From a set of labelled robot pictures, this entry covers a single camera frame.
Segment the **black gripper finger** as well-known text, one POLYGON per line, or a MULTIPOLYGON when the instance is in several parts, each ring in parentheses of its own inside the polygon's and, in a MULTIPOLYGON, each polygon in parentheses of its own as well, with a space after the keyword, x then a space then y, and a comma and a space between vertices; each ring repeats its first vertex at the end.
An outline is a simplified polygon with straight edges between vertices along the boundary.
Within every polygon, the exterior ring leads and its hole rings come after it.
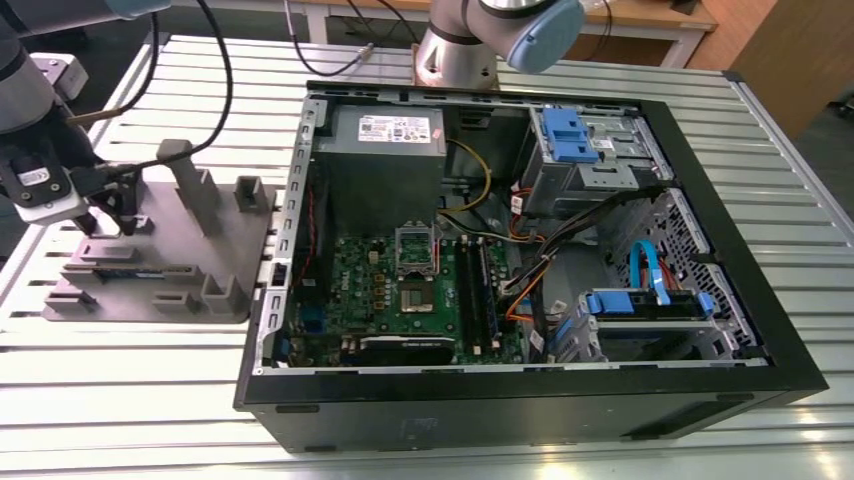
POLYGON ((109 169, 105 178, 104 189, 99 193, 99 209, 113 220, 120 233, 131 236, 137 225, 141 174, 109 169))
POLYGON ((72 208, 71 220, 84 235, 92 235, 97 230, 97 219, 92 213, 95 206, 91 201, 79 198, 72 208))

